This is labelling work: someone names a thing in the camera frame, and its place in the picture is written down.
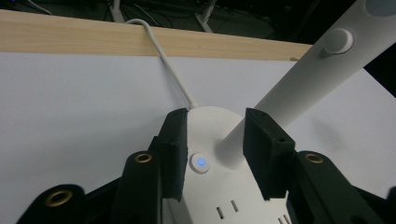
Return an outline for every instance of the white surface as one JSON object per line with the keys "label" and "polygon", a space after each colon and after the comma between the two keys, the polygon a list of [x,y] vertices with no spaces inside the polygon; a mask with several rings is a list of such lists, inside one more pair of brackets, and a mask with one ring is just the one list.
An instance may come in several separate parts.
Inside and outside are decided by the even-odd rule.
{"label": "white surface", "polygon": [[[293,65],[172,62],[200,105],[241,116]],[[0,53],[0,223],[14,223],[55,185],[89,192],[119,177],[127,157],[146,150],[166,114],[183,106],[156,57]],[[298,150],[326,154],[352,184],[385,197],[396,185],[395,117],[395,98],[361,70],[286,131]]]}
{"label": "white surface", "polygon": [[[262,198],[246,161],[235,171],[225,169],[219,162],[218,158],[223,155],[217,152],[218,143],[241,119],[234,112],[214,106],[202,106],[189,112],[189,155],[204,152],[212,162],[211,169],[204,175],[186,169],[182,202],[169,201],[175,223],[273,224],[288,213],[286,200],[266,202]],[[190,211],[189,216],[180,214],[179,211],[185,210]]]}

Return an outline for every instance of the white cylindrical rod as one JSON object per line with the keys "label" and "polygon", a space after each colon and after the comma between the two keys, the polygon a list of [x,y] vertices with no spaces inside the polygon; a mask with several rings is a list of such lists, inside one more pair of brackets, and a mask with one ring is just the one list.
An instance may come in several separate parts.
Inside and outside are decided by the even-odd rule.
{"label": "white cylindrical rod", "polygon": [[113,9],[120,10],[120,1],[121,0],[114,0],[113,1]]}
{"label": "white cylindrical rod", "polygon": [[[282,128],[396,42],[396,1],[358,0],[259,101]],[[237,169],[244,124],[217,148],[221,163]]]}

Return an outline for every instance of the screw hole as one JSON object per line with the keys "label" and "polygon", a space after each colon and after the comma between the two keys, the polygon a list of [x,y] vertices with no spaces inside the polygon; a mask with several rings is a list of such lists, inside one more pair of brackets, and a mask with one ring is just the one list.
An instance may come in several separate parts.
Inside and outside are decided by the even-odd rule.
{"label": "screw hole", "polygon": [[310,154],[306,154],[305,158],[308,161],[313,162],[313,163],[317,163],[317,164],[323,163],[323,159],[320,156],[317,156],[315,154],[311,154],[311,153]]}
{"label": "screw hole", "polygon": [[67,203],[73,196],[73,192],[68,189],[63,189],[51,193],[51,195],[46,199],[44,204],[47,207],[57,207],[64,203]]}

